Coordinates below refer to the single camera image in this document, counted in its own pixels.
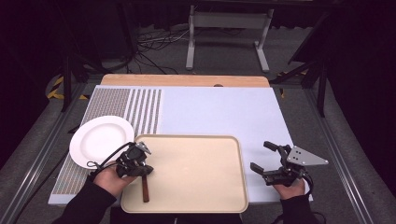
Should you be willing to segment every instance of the human hand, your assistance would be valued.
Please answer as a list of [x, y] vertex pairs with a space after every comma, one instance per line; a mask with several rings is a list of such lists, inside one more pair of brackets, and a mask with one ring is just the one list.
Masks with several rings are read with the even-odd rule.
[[279, 193], [282, 200], [305, 194], [305, 182], [302, 179], [296, 179], [290, 187], [284, 185], [273, 185], [273, 187]]
[[122, 190], [136, 179], [136, 176], [120, 178], [117, 174], [116, 167], [116, 165], [112, 165], [104, 169], [96, 176], [93, 183], [117, 198], [122, 193]]

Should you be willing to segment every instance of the white plate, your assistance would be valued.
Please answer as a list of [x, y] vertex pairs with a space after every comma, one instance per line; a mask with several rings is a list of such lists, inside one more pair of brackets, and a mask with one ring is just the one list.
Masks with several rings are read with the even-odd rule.
[[[73, 161], [88, 169], [88, 161], [101, 164], [117, 148], [134, 141], [134, 128], [125, 119], [117, 116], [103, 116], [82, 125], [70, 142], [70, 156]], [[123, 149], [109, 161], [116, 160]]]

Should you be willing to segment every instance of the table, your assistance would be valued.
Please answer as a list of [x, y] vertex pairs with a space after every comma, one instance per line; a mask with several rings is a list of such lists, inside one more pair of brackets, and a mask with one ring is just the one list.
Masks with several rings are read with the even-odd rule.
[[[213, 87], [214, 84], [224, 87]], [[146, 99], [153, 104], [144, 104]], [[137, 114], [132, 113], [133, 108], [139, 106], [148, 106], [148, 109], [141, 107], [134, 110]], [[263, 141], [293, 146], [275, 93], [268, 88], [265, 77], [106, 75], [101, 85], [96, 86], [81, 124], [104, 115], [129, 120], [136, 135], [234, 136], [242, 151], [248, 201], [270, 203], [279, 200], [275, 190], [265, 186], [262, 177], [249, 169], [251, 161], [266, 170], [277, 170], [280, 166], [280, 156], [265, 149]], [[152, 119], [150, 125], [142, 121], [145, 118]], [[89, 171], [76, 165], [69, 155], [49, 204], [68, 203], [83, 186]]]

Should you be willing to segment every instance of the beige tray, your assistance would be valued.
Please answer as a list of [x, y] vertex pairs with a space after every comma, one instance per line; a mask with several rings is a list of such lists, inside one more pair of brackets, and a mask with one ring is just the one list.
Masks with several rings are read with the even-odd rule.
[[238, 141], [231, 136], [143, 134], [154, 167], [143, 203], [139, 177], [122, 193], [127, 213], [241, 213], [248, 197]]

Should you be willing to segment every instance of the sleeve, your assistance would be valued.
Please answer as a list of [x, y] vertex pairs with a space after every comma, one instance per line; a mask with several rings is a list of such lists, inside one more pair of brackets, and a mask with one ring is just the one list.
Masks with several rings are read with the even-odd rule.
[[99, 223], [115, 201], [113, 195], [87, 180], [76, 197], [67, 204], [64, 213], [52, 224]]
[[318, 220], [311, 211], [308, 200], [309, 195], [292, 197], [287, 200], [280, 200], [283, 208], [284, 224], [317, 224]]

